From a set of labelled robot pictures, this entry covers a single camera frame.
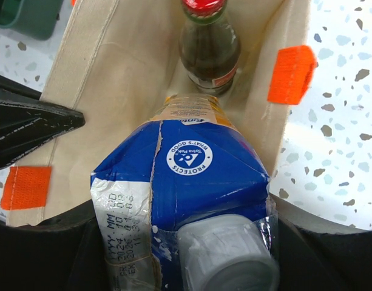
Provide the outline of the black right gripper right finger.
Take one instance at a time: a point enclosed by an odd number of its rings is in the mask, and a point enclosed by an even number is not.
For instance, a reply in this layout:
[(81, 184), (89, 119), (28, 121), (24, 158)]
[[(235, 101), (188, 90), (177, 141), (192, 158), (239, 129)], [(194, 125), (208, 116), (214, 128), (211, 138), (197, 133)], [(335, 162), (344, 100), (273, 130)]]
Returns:
[(372, 230), (273, 199), (279, 213), (279, 290), (372, 290)]

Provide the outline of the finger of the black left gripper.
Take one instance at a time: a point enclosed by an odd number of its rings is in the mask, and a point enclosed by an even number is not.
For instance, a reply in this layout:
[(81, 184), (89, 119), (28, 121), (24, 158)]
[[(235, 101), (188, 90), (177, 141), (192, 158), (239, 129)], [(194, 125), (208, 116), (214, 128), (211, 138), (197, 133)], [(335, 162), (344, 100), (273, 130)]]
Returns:
[(0, 75), (0, 170), (85, 125), (81, 112), (40, 97), (40, 92)]

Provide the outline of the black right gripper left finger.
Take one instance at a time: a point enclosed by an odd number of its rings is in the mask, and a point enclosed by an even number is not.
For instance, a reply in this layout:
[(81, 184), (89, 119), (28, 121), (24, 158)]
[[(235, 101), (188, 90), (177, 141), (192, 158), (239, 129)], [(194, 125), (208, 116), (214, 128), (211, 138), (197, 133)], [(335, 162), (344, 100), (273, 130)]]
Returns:
[(108, 290), (92, 201), (37, 226), (0, 221), (0, 290)]

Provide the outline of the beige canvas bag orange handles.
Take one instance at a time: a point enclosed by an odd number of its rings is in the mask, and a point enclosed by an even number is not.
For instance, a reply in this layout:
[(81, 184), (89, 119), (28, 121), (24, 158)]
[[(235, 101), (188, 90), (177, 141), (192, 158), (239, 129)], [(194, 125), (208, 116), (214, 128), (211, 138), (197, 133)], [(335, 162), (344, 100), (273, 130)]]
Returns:
[[(273, 173), (291, 103), (274, 90), (280, 56), (305, 45), (309, 1), (229, 1), (242, 58), (220, 101), (231, 122)], [(186, 17), (179, 1), (78, 1), (73, 8), (41, 100), (84, 114), (86, 123), (16, 162), (51, 167), (45, 206), (8, 209), (10, 227), (35, 226), (90, 199), (91, 171), (176, 93), (195, 87), (180, 62)]]

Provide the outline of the blue orange juice carton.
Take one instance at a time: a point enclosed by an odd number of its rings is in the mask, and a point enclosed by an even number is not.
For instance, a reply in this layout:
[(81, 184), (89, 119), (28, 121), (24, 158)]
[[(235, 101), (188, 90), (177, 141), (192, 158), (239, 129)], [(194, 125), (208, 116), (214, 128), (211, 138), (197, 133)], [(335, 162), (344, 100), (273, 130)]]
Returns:
[(112, 290), (277, 290), (269, 176), (217, 98), (168, 97), (90, 180)]

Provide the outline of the cola bottle red cap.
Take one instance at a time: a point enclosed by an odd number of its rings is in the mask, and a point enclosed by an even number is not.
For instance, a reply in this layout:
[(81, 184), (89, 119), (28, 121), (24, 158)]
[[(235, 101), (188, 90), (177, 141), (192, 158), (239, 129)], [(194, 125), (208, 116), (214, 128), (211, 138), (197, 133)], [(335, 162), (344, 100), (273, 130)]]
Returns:
[(179, 40), (180, 59), (189, 79), (219, 96), (232, 86), (241, 42), (226, 14), (226, 1), (180, 2), (186, 16)]

